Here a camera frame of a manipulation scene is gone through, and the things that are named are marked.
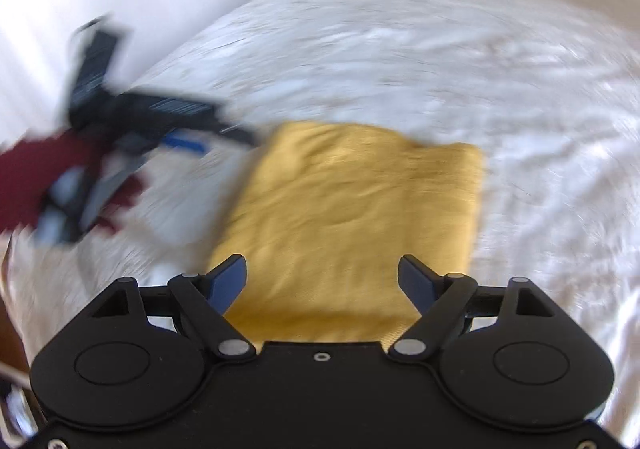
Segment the dark red sleeve forearm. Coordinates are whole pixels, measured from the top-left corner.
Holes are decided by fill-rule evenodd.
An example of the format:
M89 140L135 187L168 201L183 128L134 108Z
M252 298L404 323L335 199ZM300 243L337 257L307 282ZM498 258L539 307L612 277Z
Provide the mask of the dark red sleeve forearm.
M27 137L1 152L1 230L36 227L44 197L67 170L88 166L96 175L111 152L104 143L73 131Z

